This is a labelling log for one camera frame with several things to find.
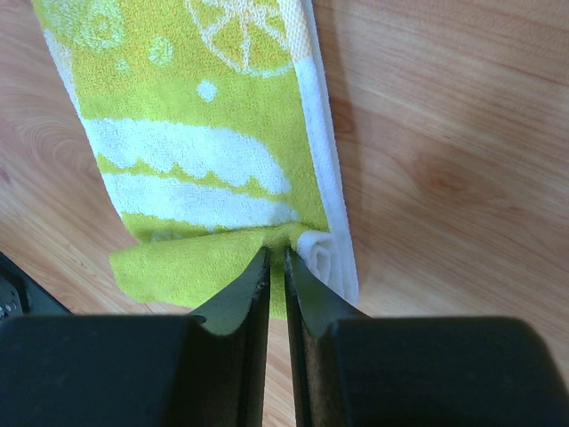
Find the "yellow green patterned towel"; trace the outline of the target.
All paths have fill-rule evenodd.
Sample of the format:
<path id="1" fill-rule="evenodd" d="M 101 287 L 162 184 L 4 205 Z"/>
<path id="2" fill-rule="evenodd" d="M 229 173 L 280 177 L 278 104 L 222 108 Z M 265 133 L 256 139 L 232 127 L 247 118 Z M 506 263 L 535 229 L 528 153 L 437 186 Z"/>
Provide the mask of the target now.
<path id="1" fill-rule="evenodd" d="M 138 302 L 195 308 L 274 251 L 349 303 L 358 279 L 309 1 L 37 1 L 110 200 Z"/>

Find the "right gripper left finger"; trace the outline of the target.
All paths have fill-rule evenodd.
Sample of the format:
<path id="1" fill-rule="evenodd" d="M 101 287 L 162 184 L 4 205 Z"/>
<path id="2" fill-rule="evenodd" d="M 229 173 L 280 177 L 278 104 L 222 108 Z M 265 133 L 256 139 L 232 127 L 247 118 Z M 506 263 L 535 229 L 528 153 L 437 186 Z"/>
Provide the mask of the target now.
<path id="1" fill-rule="evenodd" d="M 270 253 L 186 315 L 1 324 L 4 426 L 258 426 Z"/>

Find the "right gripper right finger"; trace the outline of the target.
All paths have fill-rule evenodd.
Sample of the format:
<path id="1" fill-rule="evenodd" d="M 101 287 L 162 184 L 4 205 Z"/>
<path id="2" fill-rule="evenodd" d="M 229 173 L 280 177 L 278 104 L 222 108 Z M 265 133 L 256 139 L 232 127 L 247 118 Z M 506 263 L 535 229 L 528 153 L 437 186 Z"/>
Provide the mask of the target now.
<path id="1" fill-rule="evenodd" d="M 284 278 L 298 425 L 567 425 L 568 390 L 525 322 L 372 318 L 294 251 Z"/>

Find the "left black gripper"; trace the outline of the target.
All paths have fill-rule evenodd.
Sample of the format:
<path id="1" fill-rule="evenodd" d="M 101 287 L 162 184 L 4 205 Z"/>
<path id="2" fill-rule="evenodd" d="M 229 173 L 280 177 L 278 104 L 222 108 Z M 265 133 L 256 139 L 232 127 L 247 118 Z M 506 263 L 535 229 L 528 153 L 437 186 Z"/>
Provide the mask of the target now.
<path id="1" fill-rule="evenodd" d="M 2 317 L 71 313 L 4 254 L 0 279 Z"/>

